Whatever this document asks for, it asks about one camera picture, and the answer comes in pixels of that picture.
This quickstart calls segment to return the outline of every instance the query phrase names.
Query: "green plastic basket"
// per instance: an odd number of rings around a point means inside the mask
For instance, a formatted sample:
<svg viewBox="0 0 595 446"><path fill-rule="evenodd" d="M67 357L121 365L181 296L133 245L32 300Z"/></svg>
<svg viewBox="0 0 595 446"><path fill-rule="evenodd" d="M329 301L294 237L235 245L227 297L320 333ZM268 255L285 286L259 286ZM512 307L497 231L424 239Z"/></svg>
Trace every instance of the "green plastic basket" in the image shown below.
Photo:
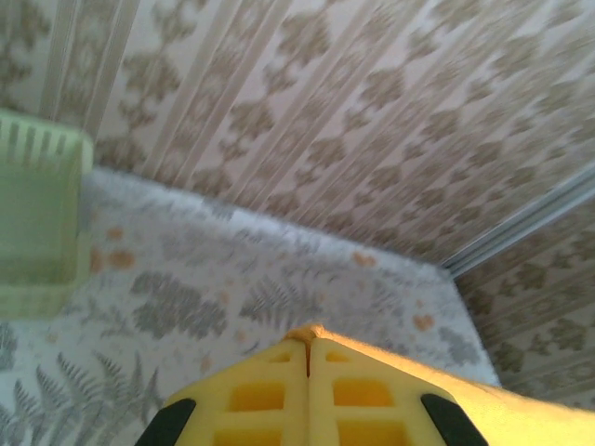
<svg viewBox="0 0 595 446"><path fill-rule="evenodd" d="M89 273L82 131L0 110L0 319L50 318Z"/></svg>

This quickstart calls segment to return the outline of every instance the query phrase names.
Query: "yellow plastic piece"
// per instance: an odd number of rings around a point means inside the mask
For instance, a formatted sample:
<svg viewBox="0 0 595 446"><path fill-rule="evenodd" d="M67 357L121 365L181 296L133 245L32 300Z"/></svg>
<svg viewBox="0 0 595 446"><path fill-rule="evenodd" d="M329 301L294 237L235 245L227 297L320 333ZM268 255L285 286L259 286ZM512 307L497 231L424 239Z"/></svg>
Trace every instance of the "yellow plastic piece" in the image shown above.
<svg viewBox="0 0 595 446"><path fill-rule="evenodd" d="M447 392L328 339L311 341L310 446L444 446L419 397Z"/></svg>
<svg viewBox="0 0 595 446"><path fill-rule="evenodd" d="M0 319L56 315L89 273L82 131L0 110Z"/></svg>
<svg viewBox="0 0 595 446"><path fill-rule="evenodd" d="M196 407L177 446L305 446L306 348L285 340L185 387L165 406L185 398Z"/></svg>

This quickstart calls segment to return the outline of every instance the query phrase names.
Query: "damask pattern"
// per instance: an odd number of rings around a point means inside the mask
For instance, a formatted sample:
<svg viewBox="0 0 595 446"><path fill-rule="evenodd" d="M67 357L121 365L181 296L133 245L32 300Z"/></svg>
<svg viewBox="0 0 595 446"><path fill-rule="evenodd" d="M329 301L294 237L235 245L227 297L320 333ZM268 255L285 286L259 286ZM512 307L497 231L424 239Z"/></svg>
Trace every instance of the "damask pattern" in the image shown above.
<svg viewBox="0 0 595 446"><path fill-rule="evenodd" d="M0 323L2 444L134 444L168 395L315 321L498 384L441 269L107 169L89 185L91 278L52 321Z"/></svg>
<svg viewBox="0 0 595 446"><path fill-rule="evenodd" d="M428 261L595 162L589 0L5 4L3 106L83 127L112 168Z"/></svg>
<svg viewBox="0 0 595 446"><path fill-rule="evenodd" d="M595 200L457 279L513 391L595 409Z"/></svg>

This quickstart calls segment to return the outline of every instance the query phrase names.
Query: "light green basket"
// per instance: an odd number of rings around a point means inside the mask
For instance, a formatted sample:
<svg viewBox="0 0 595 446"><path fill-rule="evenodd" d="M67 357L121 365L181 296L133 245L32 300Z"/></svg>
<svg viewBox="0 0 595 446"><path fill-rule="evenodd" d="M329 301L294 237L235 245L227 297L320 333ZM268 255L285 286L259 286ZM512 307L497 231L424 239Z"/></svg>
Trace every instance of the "light green basket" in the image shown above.
<svg viewBox="0 0 595 446"><path fill-rule="evenodd" d="M89 273L82 131L0 110L0 319L50 318Z"/></svg>

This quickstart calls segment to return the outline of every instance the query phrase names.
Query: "wall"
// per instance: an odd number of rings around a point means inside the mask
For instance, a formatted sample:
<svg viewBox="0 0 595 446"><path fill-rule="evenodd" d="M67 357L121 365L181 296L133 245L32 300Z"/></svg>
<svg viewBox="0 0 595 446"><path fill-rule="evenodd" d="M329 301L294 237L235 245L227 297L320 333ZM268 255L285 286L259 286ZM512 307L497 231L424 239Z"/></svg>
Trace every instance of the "wall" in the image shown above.
<svg viewBox="0 0 595 446"><path fill-rule="evenodd" d="M0 105L442 261L595 158L589 0L3 0Z"/></svg>
<svg viewBox="0 0 595 446"><path fill-rule="evenodd" d="M505 387L595 410L595 199L457 284Z"/></svg>

